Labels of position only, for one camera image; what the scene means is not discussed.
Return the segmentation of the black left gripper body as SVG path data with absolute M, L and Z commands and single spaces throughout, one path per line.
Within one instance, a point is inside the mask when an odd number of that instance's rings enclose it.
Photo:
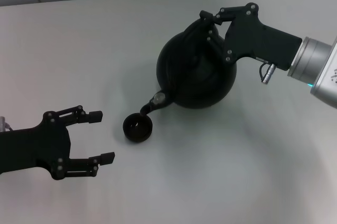
M 38 167 L 64 179 L 70 147 L 64 122 L 56 112 L 46 112 L 36 127 L 1 132 L 1 173 Z

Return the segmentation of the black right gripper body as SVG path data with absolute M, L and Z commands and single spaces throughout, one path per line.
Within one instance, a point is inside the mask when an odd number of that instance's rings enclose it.
M 259 20 L 256 3 L 248 3 L 245 7 L 246 10 L 230 22 L 224 38 L 224 51 L 231 51 L 234 61 L 250 57 L 288 70 L 302 39 L 264 25 Z

